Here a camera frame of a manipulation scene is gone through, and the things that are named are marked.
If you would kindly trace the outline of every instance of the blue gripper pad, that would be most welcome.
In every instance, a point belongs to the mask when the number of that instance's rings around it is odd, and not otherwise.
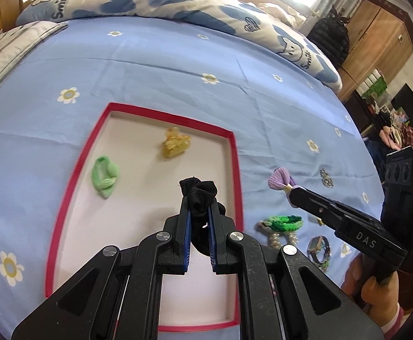
[[[210,245],[210,260],[213,272],[217,270],[217,247],[216,247],[216,235],[214,232],[213,214],[211,207],[208,207],[208,243]]]
[[[191,253],[191,211],[188,211],[188,216],[186,217],[186,232],[184,234],[183,241],[183,271],[188,272],[189,266],[189,255]]]

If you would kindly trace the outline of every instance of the wooden wardrobe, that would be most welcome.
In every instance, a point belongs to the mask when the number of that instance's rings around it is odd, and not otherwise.
[[[405,14],[385,0],[362,1],[346,26],[350,49],[339,68],[343,88],[337,94],[342,102],[346,102],[376,68],[382,72],[386,83],[390,83],[405,65],[413,53],[412,22],[409,20],[405,24],[399,19]]]

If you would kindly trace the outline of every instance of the watch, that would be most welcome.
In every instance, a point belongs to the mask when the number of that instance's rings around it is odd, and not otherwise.
[[[321,250],[323,250],[323,258],[319,260],[317,254]],[[329,267],[329,261],[331,260],[331,247],[329,246],[327,238],[320,235],[310,239],[307,256],[320,270],[326,272]]]

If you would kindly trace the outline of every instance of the white tray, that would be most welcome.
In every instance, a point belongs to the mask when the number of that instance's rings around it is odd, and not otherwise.
[[[191,147],[164,159],[161,144],[165,131],[173,126],[192,137]],[[101,155],[120,168],[107,200],[97,194],[90,178]],[[217,200],[242,229],[232,132],[160,111],[108,104],[79,156],[60,207],[46,268],[46,296],[103,247],[133,247],[162,230],[165,219],[179,213],[178,182],[192,176],[215,182]],[[237,325],[238,318],[235,276],[214,274],[210,258],[193,246],[187,274],[163,276],[159,330],[212,330]]]

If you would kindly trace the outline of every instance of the person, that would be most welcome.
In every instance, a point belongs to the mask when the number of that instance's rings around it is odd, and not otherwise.
[[[341,289],[352,298],[362,275],[362,257],[356,256],[345,273]],[[371,305],[369,317],[382,328],[385,340],[389,340],[400,328],[403,309],[399,300],[399,277],[397,272],[387,285],[379,285],[375,276],[369,278],[361,289],[361,298]]]

